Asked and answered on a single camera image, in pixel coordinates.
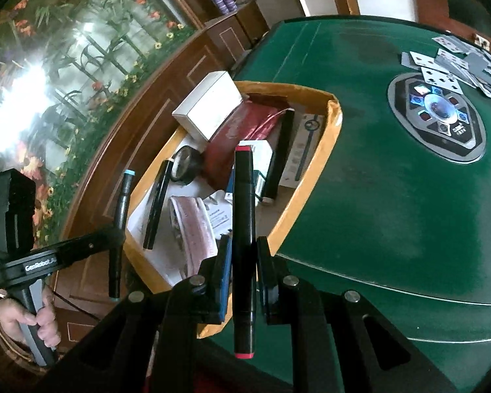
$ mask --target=red marker cap end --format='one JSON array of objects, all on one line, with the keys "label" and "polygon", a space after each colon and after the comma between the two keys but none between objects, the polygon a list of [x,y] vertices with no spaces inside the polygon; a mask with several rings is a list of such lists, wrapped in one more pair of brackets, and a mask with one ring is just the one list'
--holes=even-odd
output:
[{"label": "red marker cap end", "polygon": [[235,353],[234,357],[237,359],[252,359],[254,353]]}]

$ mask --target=floral mural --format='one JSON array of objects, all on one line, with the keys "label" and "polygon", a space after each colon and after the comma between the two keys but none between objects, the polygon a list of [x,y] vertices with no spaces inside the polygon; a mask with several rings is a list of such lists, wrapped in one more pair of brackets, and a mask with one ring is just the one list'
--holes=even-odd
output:
[{"label": "floral mural", "polygon": [[59,240],[102,140],[194,33],[165,0],[9,0],[0,12],[0,171],[37,185],[35,246]]}]

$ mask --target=tape roll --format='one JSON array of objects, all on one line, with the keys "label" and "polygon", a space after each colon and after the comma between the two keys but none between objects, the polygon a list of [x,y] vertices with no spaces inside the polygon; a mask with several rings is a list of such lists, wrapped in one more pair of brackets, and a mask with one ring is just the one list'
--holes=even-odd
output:
[{"label": "tape roll", "polygon": [[200,174],[204,165],[202,154],[191,146],[182,146],[173,155],[171,180],[182,186],[190,184]]}]

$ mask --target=brown sleeve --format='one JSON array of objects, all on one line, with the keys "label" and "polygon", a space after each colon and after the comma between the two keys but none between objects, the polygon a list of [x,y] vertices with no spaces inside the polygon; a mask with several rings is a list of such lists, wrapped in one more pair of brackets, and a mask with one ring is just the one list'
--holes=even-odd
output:
[{"label": "brown sleeve", "polygon": [[13,392],[28,392],[45,374],[30,352],[7,336],[0,326],[0,380]]}]

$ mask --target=green table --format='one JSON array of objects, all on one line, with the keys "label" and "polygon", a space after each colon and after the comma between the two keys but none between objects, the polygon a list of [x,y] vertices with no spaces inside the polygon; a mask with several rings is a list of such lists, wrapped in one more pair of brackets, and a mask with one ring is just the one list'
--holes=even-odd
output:
[{"label": "green table", "polygon": [[[335,94],[333,153],[279,255],[321,290],[365,295],[461,391],[491,366],[491,99],[461,84],[482,117],[486,152],[459,165],[398,123],[387,100],[401,52],[435,56],[440,34],[364,18],[282,22],[237,80]],[[213,337],[232,349],[232,325]],[[251,363],[292,381],[288,327],[260,321]]]}]

